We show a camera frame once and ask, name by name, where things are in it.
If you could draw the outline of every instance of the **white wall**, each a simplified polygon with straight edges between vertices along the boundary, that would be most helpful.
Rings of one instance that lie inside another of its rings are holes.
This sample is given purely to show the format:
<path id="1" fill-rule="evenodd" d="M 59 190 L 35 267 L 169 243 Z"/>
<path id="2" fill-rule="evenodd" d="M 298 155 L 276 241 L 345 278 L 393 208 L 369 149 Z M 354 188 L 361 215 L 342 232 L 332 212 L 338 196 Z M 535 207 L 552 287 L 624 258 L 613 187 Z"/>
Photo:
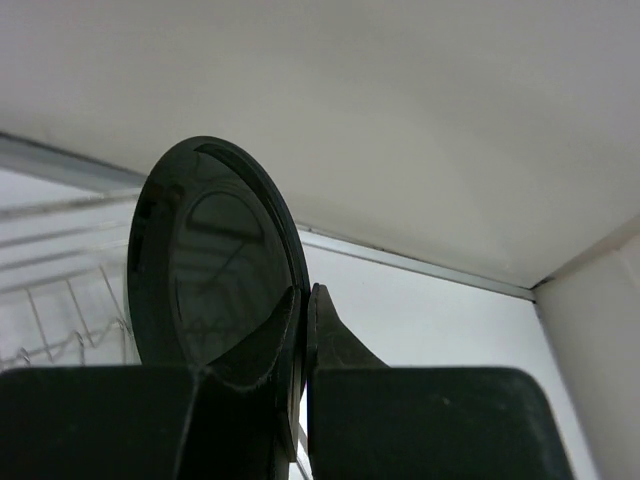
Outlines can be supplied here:
<path id="1" fill-rule="evenodd" d="M 388 364 L 501 365 L 531 374 L 551 402 L 576 478 L 598 478 L 530 302 L 316 248 L 305 253 L 311 280 L 329 287 L 343 322 Z"/>
<path id="2" fill-rule="evenodd" d="M 640 235 L 536 292 L 604 478 L 640 478 Z"/>

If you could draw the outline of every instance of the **dish rack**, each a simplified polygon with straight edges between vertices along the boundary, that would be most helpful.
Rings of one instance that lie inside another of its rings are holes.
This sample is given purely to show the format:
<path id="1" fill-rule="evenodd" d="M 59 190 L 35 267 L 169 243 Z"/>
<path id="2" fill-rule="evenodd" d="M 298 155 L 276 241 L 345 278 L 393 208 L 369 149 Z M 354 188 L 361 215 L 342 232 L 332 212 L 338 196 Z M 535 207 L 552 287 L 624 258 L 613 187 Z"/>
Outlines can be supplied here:
<path id="1" fill-rule="evenodd" d="M 138 191 L 0 210 L 0 370 L 137 364 L 124 269 Z"/>

